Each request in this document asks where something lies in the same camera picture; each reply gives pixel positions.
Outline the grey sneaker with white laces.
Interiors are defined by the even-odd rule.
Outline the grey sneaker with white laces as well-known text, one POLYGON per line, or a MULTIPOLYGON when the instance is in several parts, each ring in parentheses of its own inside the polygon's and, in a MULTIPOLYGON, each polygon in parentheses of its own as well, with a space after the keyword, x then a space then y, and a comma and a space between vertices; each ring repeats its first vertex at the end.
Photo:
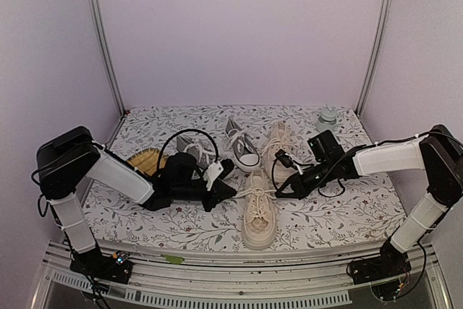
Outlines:
POLYGON ((186 135, 177 136, 177 150, 193 156, 201 169, 207 169, 218 161, 214 149, 207 148, 201 140, 194 140, 186 135))

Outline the beige sneaker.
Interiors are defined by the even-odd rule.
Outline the beige sneaker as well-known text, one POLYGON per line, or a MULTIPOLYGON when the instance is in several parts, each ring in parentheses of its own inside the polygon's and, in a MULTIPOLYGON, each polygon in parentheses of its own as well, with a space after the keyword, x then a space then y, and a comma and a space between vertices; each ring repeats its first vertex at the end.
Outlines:
POLYGON ((245 199, 242 239, 251 250, 265 250, 272 246, 277 232, 274 190, 262 169, 249 174, 236 198, 245 199))
POLYGON ((264 169, 266 174, 273 177, 276 183, 283 183, 290 175, 294 173, 293 168, 286 168, 279 161, 275 163, 276 153, 283 150, 291 153, 297 146, 292 131, 284 122, 275 123, 268 135, 268 139, 263 148, 264 169))

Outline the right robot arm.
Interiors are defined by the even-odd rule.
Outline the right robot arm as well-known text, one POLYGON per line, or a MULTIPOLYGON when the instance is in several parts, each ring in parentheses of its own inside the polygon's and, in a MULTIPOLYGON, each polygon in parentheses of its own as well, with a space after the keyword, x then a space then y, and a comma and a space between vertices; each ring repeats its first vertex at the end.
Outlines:
POLYGON ((276 197, 307 197, 329 182, 387 173, 400 195, 413 194, 415 206, 384 243, 374 271, 389 277, 402 265, 406 253, 435 229, 462 199, 462 142, 437 124, 430 130, 398 140, 383 140, 344 150, 330 130, 308 140, 316 165, 299 169, 277 188, 276 197))

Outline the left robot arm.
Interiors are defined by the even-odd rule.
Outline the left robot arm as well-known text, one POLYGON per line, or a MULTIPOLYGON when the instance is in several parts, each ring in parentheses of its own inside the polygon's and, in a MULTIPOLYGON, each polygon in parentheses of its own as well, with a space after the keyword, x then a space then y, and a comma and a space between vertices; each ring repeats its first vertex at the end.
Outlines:
POLYGON ((96 251, 98 243, 84 217, 75 191, 84 179, 99 182, 125 195, 149 211, 167 208, 176 200, 199 201, 206 212, 237 191, 224 182, 234 168, 229 159, 213 151, 214 160, 204 169, 194 156, 178 152, 165 157, 158 154, 152 174, 140 164, 131 165, 96 142, 86 127, 76 127, 43 144, 36 153, 37 168, 32 180, 50 204, 58 227, 80 254, 80 265, 93 276, 108 268, 104 255, 96 251))

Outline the floral patterned table mat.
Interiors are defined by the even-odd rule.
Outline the floral patterned table mat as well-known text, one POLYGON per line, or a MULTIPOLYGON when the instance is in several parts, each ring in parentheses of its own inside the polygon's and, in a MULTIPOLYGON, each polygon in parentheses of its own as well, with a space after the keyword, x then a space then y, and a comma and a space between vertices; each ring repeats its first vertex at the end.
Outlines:
MULTIPOLYGON (((207 148, 232 157, 225 133, 229 117, 251 137, 261 157, 272 126, 286 123, 297 146, 292 151, 301 163, 313 156, 307 141, 316 134, 317 106, 165 106, 136 108, 126 116, 111 150, 129 158, 147 148, 176 152, 172 135, 193 129, 193 138, 207 148)), ((273 251, 312 250, 386 239, 404 220, 405 212, 386 174, 344 184, 332 182, 302 200, 275 202, 277 232, 273 251)), ((171 249, 241 252, 245 202, 232 198, 206 212, 200 203, 179 202, 160 211, 147 211, 124 195, 94 183, 83 211, 100 240, 171 249)))

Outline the yellow bamboo fan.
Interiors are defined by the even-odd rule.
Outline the yellow bamboo fan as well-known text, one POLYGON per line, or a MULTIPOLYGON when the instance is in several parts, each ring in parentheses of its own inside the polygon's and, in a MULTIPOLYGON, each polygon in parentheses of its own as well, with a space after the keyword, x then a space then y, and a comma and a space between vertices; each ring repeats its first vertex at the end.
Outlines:
POLYGON ((152 177, 158 168, 162 169, 166 165, 168 156, 160 153, 158 148, 147 148, 131 156, 127 162, 143 174, 152 177))

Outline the green tape piece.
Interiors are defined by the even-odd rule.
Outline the green tape piece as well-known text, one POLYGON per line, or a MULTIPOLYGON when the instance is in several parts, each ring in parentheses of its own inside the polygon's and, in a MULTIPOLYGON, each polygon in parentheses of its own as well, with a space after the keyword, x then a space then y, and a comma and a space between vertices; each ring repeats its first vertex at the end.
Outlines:
POLYGON ((169 262, 170 264, 180 265, 184 262, 184 258, 182 256, 175 256, 175 255, 162 255, 162 257, 169 262))

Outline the aluminium front rail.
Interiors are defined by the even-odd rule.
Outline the aluminium front rail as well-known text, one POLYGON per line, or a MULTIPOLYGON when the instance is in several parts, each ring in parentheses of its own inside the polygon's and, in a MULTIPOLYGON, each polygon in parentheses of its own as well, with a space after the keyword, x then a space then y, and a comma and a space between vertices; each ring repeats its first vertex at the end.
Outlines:
POLYGON ((379 242, 314 250, 213 252, 101 241, 133 262, 128 284, 105 283, 109 308, 453 308, 433 247, 409 252, 410 275, 398 300, 392 279, 354 284, 347 265, 378 254, 379 242), (162 255, 182 256, 174 265, 162 255))

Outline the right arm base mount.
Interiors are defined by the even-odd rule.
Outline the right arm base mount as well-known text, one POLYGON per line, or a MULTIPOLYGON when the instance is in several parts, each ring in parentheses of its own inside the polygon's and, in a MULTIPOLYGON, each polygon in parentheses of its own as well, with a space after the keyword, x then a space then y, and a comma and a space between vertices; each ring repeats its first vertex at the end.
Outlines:
POLYGON ((388 238, 379 250, 379 255, 371 258, 355 258, 346 268, 354 284, 364 284, 392 276, 406 274, 412 270, 407 253, 399 252, 388 238))

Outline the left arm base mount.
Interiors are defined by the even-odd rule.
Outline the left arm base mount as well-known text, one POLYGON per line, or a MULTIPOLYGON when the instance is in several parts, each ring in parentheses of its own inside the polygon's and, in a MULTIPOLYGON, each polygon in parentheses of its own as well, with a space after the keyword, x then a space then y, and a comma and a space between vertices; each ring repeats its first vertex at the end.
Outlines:
POLYGON ((111 255, 104 255, 97 246, 82 254, 72 251, 72 262, 69 268, 91 279, 128 284, 132 275, 133 262, 129 260, 129 253, 116 251, 111 255))

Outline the right aluminium frame post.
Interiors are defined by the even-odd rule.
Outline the right aluminium frame post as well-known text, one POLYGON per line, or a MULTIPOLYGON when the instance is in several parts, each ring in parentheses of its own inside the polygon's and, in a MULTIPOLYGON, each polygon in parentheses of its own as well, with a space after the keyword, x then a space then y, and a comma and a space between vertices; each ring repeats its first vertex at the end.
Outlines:
POLYGON ((381 54, 381 48, 383 45, 383 39, 386 32, 386 26, 392 1, 393 0, 381 0, 380 3, 378 21, 373 36, 373 44, 370 50, 362 87, 360 89, 360 95, 355 106, 355 114, 359 119, 361 119, 362 115, 365 113, 368 97, 373 86, 375 71, 381 54))

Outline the aluminium frame post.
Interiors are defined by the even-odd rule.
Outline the aluminium frame post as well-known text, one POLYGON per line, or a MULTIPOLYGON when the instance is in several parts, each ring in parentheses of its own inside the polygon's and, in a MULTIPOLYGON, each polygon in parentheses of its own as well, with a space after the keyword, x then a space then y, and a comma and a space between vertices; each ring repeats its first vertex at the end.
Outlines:
POLYGON ((109 48, 109 42, 106 36, 106 31, 103 23, 103 15, 101 11, 101 5, 99 0, 88 0, 90 6, 90 13, 93 18, 93 25, 95 28, 95 34, 98 42, 99 51, 103 60, 103 67, 108 80, 109 89, 114 100, 116 110, 121 115, 125 115, 125 105, 122 98, 122 92, 119 87, 119 83, 116 78, 114 64, 111 58, 111 52, 109 48))
POLYGON ((362 87, 360 89, 360 95, 355 106, 355 114, 359 119, 361 119, 362 115, 365 113, 368 97, 373 86, 375 71, 381 54, 381 48, 383 45, 383 39, 386 32, 386 26, 392 1, 393 0, 381 0, 380 3, 378 21, 373 36, 373 44, 370 50, 362 87))

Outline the left aluminium frame post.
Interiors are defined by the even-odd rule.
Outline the left aluminium frame post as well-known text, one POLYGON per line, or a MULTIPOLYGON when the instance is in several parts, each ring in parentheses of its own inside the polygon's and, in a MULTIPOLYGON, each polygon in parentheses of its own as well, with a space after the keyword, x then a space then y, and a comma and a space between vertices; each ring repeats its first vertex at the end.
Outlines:
POLYGON ((114 64, 111 58, 111 52, 109 48, 109 42, 106 36, 106 31, 103 23, 103 15, 101 11, 101 5, 99 0, 88 0, 90 6, 90 13, 93 18, 93 25, 95 28, 95 34, 98 42, 99 51, 103 60, 103 67, 108 80, 109 89, 114 100, 116 110, 121 115, 125 115, 125 105, 122 98, 122 92, 119 87, 119 83, 116 78, 114 64))

